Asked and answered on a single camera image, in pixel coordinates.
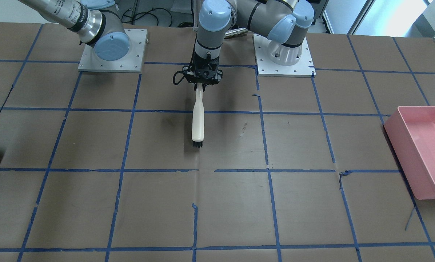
floor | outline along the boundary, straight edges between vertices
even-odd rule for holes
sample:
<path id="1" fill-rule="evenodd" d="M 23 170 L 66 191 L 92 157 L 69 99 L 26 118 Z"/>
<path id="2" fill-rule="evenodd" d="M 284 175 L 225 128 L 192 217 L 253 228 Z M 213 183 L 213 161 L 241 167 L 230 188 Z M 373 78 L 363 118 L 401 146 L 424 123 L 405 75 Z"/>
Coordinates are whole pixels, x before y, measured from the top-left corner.
<path id="1" fill-rule="evenodd" d="M 435 200 L 382 128 L 435 105 L 432 40 L 312 33 L 315 78 L 257 76 L 251 35 L 226 40 L 196 149 L 171 82 L 194 33 L 142 28 L 143 74 L 107 74 L 59 25 L 0 23 L 0 262 L 435 261 Z"/>

pink bin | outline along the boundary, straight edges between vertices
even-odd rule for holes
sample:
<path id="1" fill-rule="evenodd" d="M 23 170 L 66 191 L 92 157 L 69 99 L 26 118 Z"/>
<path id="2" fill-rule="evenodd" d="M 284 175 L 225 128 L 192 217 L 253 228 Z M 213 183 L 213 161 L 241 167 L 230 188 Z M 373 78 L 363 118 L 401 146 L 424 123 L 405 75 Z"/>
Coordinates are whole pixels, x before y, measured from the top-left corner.
<path id="1" fill-rule="evenodd" d="M 384 124 L 417 199 L 435 199 L 435 106 L 399 106 Z"/>

blue grid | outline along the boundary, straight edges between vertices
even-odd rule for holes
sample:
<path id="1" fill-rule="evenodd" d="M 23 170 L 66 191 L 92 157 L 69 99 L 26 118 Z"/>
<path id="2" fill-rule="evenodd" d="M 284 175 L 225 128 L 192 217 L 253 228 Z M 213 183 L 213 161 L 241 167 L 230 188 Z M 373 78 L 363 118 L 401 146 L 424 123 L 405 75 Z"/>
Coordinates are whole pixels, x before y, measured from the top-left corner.
<path id="1" fill-rule="evenodd" d="M 19 78 L 19 76 L 21 75 L 21 72 L 23 71 L 23 68 L 25 66 L 26 63 L 79 63 L 78 61 L 30 61 L 28 60 L 30 53 L 33 50 L 33 47 L 35 46 L 36 41 L 38 40 L 38 36 L 41 33 L 41 29 L 42 29 L 43 25 L 41 25 L 35 40 L 33 41 L 33 44 L 25 58 L 25 60 L 0 60 L 2 62 L 14 62 L 14 63 L 23 63 L 23 65 L 20 68 L 20 71 L 18 72 L 18 75 L 16 76 L 13 85 L 9 91 L 9 94 L 7 96 L 7 98 L 9 97 L 11 91 L 13 90 L 13 87 L 15 86 L 15 84 L 17 83 L 17 80 Z M 327 130 L 327 126 L 326 123 L 324 121 L 324 115 L 329 115 L 329 116 L 376 116 L 379 117 L 382 121 L 382 123 L 384 123 L 383 120 L 383 116 L 390 116 L 390 115 L 384 115 L 381 114 L 377 103 L 375 101 L 374 95 L 371 91 L 371 88 L 369 87 L 369 83 L 367 81 L 366 75 L 364 74 L 365 72 L 382 72 L 382 73 L 410 73 L 412 74 L 416 84 L 417 84 L 417 88 L 420 90 L 423 98 L 425 99 L 426 103 L 429 105 L 429 102 L 424 94 L 424 92 L 422 91 L 416 77 L 415 74 L 430 74 L 430 75 L 435 75 L 435 73 L 432 72 L 413 72 L 405 58 L 405 56 L 403 55 L 402 51 L 400 50 L 400 47 L 397 43 L 397 41 L 394 38 L 394 42 L 397 46 L 397 49 L 399 50 L 400 54 L 402 55 L 402 58 L 404 59 L 406 65 L 409 68 L 408 72 L 401 72 L 401 71 L 378 71 L 378 70 L 363 70 L 362 66 L 360 64 L 360 61 L 358 59 L 358 56 L 356 54 L 356 51 L 354 49 L 354 46 L 350 40 L 350 37 L 347 36 L 349 43 L 351 45 L 352 51 L 355 55 L 355 58 L 358 62 L 359 68 L 360 70 L 341 70 L 341 69 L 333 69 L 333 68 L 316 68 L 316 70 L 334 70 L 334 71 L 354 71 L 354 72 L 361 72 L 363 77 L 364 77 L 364 81 L 367 84 L 368 90 L 370 92 L 372 101 L 374 102 L 374 105 L 376 107 L 377 110 L 377 114 L 340 114 L 340 113 L 324 113 L 322 111 L 321 108 L 321 103 L 319 101 L 319 96 L 316 90 L 316 84 L 314 81 L 314 78 L 312 77 L 312 84 L 313 84 L 313 88 L 315 91 L 315 95 L 317 98 L 317 103 L 319 106 L 319 113 L 307 113 L 307 112 L 264 112 L 263 108 L 262 108 L 262 103 L 261 103 L 261 97 L 259 95 L 257 95 L 258 97 L 258 101 L 259 101 L 259 111 L 206 111 L 206 113 L 219 113 L 219 114 L 259 114 L 260 115 L 260 120 L 261 120 L 261 129 L 262 129 L 262 137 L 263 137 L 263 146 L 264 146 L 264 154 L 265 154 L 265 161 L 266 161 L 266 169 L 217 169 L 215 172 L 267 172 L 268 174 L 268 182 L 269 182 L 269 188 L 270 188 L 270 195 L 271 195 L 271 208 L 272 208 L 272 214 L 273 214 L 273 220 L 274 220 L 274 229 L 275 229 L 275 238 L 276 238 L 276 245 L 265 245 L 265 246 L 212 246 L 212 247 L 196 247 L 196 239 L 197 239 L 197 220 L 198 220 L 198 207 L 195 204 L 192 204 L 192 208 L 194 209 L 194 230 L 193 230 L 193 246 L 192 247 L 111 247 L 111 243 L 112 243 L 112 238 L 114 235 L 114 228 L 115 228 L 115 222 L 116 222 L 116 215 L 117 215 L 117 210 L 118 210 L 118 205 L 119 205 L 119 199 L 120 199 L 120 195 L 121 195 L 121 187 L 122 187 L 122 182 L 123 182 L 123 173 L 124 172 L 188 172 L 188 171 L 196 171 L 196 169 L 127 169 L 125 168 L 125 161 L 126 161 L 126 157 L 127 157 L 127 153 L 128 153 L 128 148 L 129 148 L 129 139 L 130 139 L 130 135 L 131 135 L 131 129 L 132 129 L 132 125 L 133 125 L 133 119 L 135 116 L 136 112 L 159 112 L 159 113 L 192 113 L 192 111 L 171 111 L 171 110 L 138 110 L 135 109 L 136 107 L 136 103 L 137 103 L 137 99 L 138 99 L 138 93 L 139 93 L 139 88 L 140 88 L 140 83 L 141 83 L 141 75 L 138 78 L 138 83 L 137 83 L 137 88 L 136 88 L 136 95 L 135 95 L 135 99 L 134 99 L 134 104 L 132 106 L 131 110 L 121 110 L 121 109 L 78 109 L 78 108 L 71 108 L 72 102 L 73 102 L 73 98 L 76 94 L 76 90 L 78 87 L 78 84 L 80 82 L 82 73 L 79 74 L 77 82 L 76 82 L 76 86 L 73 89 L 73 93 L 71 96 L 71 100 L 68 104 L 67 108 L 18 108 L 18 107 L 5 107 L 5 102 L 3 103 L 3 106 L 0 107 L 0 114 L 2 110 L 43 110 L 43 111 L 65 111 L 65 120 L 62 122 L 61 124 L 61 128 L 60 131 L 58 133 L 58 137 L 56 139 L 56 143 L 53 147 L 53 151 L 51 153 L 51 157 L 48 163 L 48 167 L 47 168 L 0 168 L 0 171 L 44 171 L 45 172 L 45 176 L 43 178 L 43 182 L 41 183 L 41 188 L 36 200 L 36 207 L 33 209 L 33 213 L 28 225 L 28 230 L 25 234 L 25 238 L 23 241 L 23 244 L 21 246 L 20 249 L 7 249 L 7 248 L 3 248 L 0 249 L 0 252 L 18 252 L 19 256 L 18 256 L 18 262 L 21 261 L 22 255 L 24 252 L 54 252 L 54 251 L 64 251 L 64 252 L 93 252 L 93 251 L 98 251 L 98 252 L 106 252 L 106 257 L 105 260 L 106 262 L 108 262 L 109 260 L 109 254 L 112 251 L 192 251 L 193 252 L 193 262 L 196 262 L 196 251 L 197 250 L 249 250 L 249 249 L 276 249 L 277 253 L 278 253 L 278 261 L 282 262 L 282 255 L 281 255 L 281 249 L 329 249 L 329 248 L 355 248 L 356 252 L 357 252 L 357 256 L 358 256 L 358 260 L 359 262 L 362 261 L 362 257 L 360 254 L 360 247 L 398 247 L 398 246 L 429 246 L 432 250 L 432 253 L 434 255 L 435 258 L 435 250 L 434 250 L 434 246 L 435 246 L 435 242 L 432 242 L 432 240 L 430 239 L 429 233 L 427 232 L 425 223 L 422 219 L 422 216 L 420 214 L 420 211 L 418 208 L 416 208 L 416 212 L 417 215 L 420 219 L 422 228 L 425 232 L 425 235 L 427 237 L 427 242 L 390 242 L 390 243 L 358 243 L 357 239 L 356 239 L 356 234 L 355 234 L 355 229 L 354 229 L 354 224 L 352 222 L 352 217 L 350 215 L 350 211 L 349 211 L 349 207 L 348 207 L 348 203 L 347 203 L 347 198 L 345 197 L 344 191 L 343 191 L 343 186 L 341 183 L 341 179 L 342 176 L 347 175 L 347 174 L 352 174 L 352 173 L 362 173 L 362 172 L 381 172 L 381 173 L 400 173 L 403 177 L 404 174 L 401 170 L 350 170 L 347 171 L 346 173 L 340 174 L 340 179 L 339 179 L 339 183 L 340 183 L 340 189 L 341 189 L 341 194 L 342 194 L 342 198 L 344 200 L 344 206 L 347 212 L 347 217 L 349 219 L 349 223 L 351 226 L 351 230 L 352 230 L 352 237 L 354 238 L 354 244 L 324 244 L 324 245 L 281 245 L 280 241 L 279 241 L 279 231 L 278 231 L 278 223 L 277 223 L 277 214 L 276 214 L 276 208 L 275 208 L 275 201 L 274 201 L 274 190 L 273 190 L 273 186 L 272 186 L 272 177 L 271 177 L 271 173 L 273 172 L 335 172 L 335 170 L 302 170 L 302 169 L 270 169 L 269 168 L 269 161 L 268 161 L 268 151 L 267 151 L 267 145 L 266 145 L 266 132 L 264 129 L 264 115 L 319 115 L 321 116 L 323 125 L 324 125 L 324 130 L 326 131 L 326 136 L 327 136 L 327 143 L 329 146 L 329 150 L 331 152 L 331 156 L 332 156 L 332 161 L 335 163 L 335 158 L 334 158 L 334 153 L 332 150 L 332 146 L 330 143 L 330 139 L 329 139 L 329 134 L 328 134 L 328 130 Z M 145 62 L 145 63 L 150 63 L 150 64 L 167 64 L 167 65 L 186 65 L 185 63 L 157 63 L 157 62 Z M 235 66 L 235 65 L 221 65 L 222 67 L 246 67 L 246 68 L 252 68 L 255 70 L 255 76 L 256 76 L 256 83 L 257 83 L 257 90 L 259 90 L 259 82 L 258 82 L 258 71 L 257 71 L 257 67 L 254 65 L 242 65 L 242 66 Z M 129 123 L 129 129 L 128 129 L 128 135 L 126 138 L 126 143 L 125 143 L 125 149 L 124 149 L 124 156 L 123 156 L 123 162 L 122 162 L 122 166 L 121 169 L 53 169 L 51 168 L 51 164 L 54 158 L 54 155 L 56 153 L 56 149 L 59 143 L 59 140 L 61 138 L 65 123 L 66 123 L 66 119 L 67 116 L 69 115 L 69 113 L 71 111 L 122 111 L 122 112 L 131 112 L 131 119 L 130 119 L 130 123 Z M 89 172 L 89 171 L 98 171 L 98 172 L 120 172 L 120 177 L 119 177 L 119 188 L 117 191 L 117 195 L 116 195 L 116 204 L 115 204 L 115 210 L 113 212 L 113 219 L 112 219 L 112 223 L 111 223 L 111 230 L 109 233 L 109 240 L 108 240 L 108 245 L 107 247 L 92 247 L 92 248 L 86 248 L 86 249 L 62 249 L 62 248 L 51 248 L 51 249 L 42 249 L 42 248 L 27 248 L 26 247 L 26 243 L 28 241 L 28 237 L 33 225 L 33 221 L 35 219 L 36 216 L 36 212 L 38 209 L 38 204 L 41 200 L 41 196 L 43 194 L 43 189 L 48 177 L 49 172 L 52 171 L 59 171 L 59 172 Z M 407 182 L 407 180 L 404 177 L 404 181 L 406 183 L 407 186 L 407 190 L 410 194 L 411 200 L 414 204 L 414 206 L 416 206 L 416 202 L 414 200 L 414 197 L 412 195 L 412 191 L 410 189 L 410 186 Z"/>

black band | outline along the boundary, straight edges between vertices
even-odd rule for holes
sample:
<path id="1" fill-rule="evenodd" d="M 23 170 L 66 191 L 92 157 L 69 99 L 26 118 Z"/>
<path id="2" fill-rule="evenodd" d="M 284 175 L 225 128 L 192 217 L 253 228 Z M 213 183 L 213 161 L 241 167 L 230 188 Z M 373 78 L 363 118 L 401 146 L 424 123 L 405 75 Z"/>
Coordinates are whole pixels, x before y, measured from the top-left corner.
<path id="1" fill-rule="evenodd" d="M 105 10 L 105 9 L 102 9 L 102 10 L 99 10 L 99 11 L 100 11 L 101 13 L 111 13 L 111 14 L 117 16 L 117 18 L 119 18 L 119 20 L 121 19 L 117 13 L 114 13 L 114 12 L 112 12 L 111 10 Z"/>
<path id="2" fill-rule="evenodd" d="M 83 26 L 87 23 L 88 20 L 88 8 L 82 4 L 80 4 L 80 7 L 81 7 L 81 12 L 80 12 L 80 16 L 77 19 L 77 22 L 71 28 L 68 28 L 70 31 L 74 33 L 80 31 L 80 29 L 83 28 Z"/>
<path id="3" fill-rule="evenodd" d="M 216 49 L 218 49 L 219 47 L 222 47 L 222 44 L 220 45 L 220 46 L 218 46 L 218 47 L 213 47 L 213 48 L 211 48 L 211 47 L 206 47 L 206 46 L 204 46 L 204 45 L 202 45 L 200 42 L 198 42 L 198 39 L 196 40 L 196 42 L 202 47 L 202 48 L 204 48 L 204 49 L 208 49 L 208 50 L 216 50 Z"/>
<path id="4" fill-rule="evenodd" d="M 101 20 L 100 30 L 98 31 L 98 33 L 95 35 L 95 37 L 91 41 L 85 43 L 89 46 L 96 43 L 96 41 L 98 41 L 104 33 L 104 28 L 106 27 L 106 17 L 104 16 L 103 13 L 101 13 L 101 16 L 102 16 L 102 20 Z"/>
<path id="5" fill-rule="evenodd" d="M 284 1 L 284 0 L 276 0 L 277 2 L 280 2 L 280 3 L 283 3 L 284 5 L 286 5 L 287 7 L 289 7 L 290 8 L 290 10 L 293 12 L 294 11 L 294 8 L 292 7 L 292 5 L 290 5 L 289 3 L 287 3 L 286 1 Z"/>
<path id="6" fill-rule="evenodd" d="M 253 7 L 253 10 L 251 10 L 251 14 L 250 17 L 248 18 L 248 24 L 247 24 L 247 29 L 250 29 L 250 25 L 251 25 L 251 20 L 253 19 L 253 15 L 256 12 L 256 8 L 258 8 L 258 5 L 261 5 L 260 2 L 256 3 L 256 5 Z"/>
<path id="7" fill-rule="evenodd" d="M 286 44 L 286 43 L 283 43 L 282 45 L 285 46 L 285 47 L 289 47 L 289 48 L 295 48 L 295 47 L 301 46 L 302 44 L 303 44 L 303 42 L 299 43 L 298 45 L 289 45 L 289 44 Z"/>

white mounting plate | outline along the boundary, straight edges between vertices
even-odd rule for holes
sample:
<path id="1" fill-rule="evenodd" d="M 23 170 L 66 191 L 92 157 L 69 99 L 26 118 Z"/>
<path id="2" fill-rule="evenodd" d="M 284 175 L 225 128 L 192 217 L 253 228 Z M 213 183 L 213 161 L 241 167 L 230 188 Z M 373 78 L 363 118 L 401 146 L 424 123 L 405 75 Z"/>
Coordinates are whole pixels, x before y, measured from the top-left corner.
<path id="1" fill-rule="evenodd" d="M 310 78 L 316 75 L 313 60 L 306 38 L 302 43 L 302 55 L 298 63 L 292 66 L 282 66 L 271 61 L 266 49 L 271 42 L 266 37 L 254 34 L 255 56 L 258 65 L 258 75 L 260 76 L 289 76 L 294 78 Z"/>
<path id="2" fill-rule="evenodd" d="M 131 46 L 123 58 L 106 61 L 99 58 L 93 48 L 85 46 L 78 70 L 84 72 L 141 73 L 148 31 L 146 29 L 126 29 L 125 33 L 129 36 Z"/>

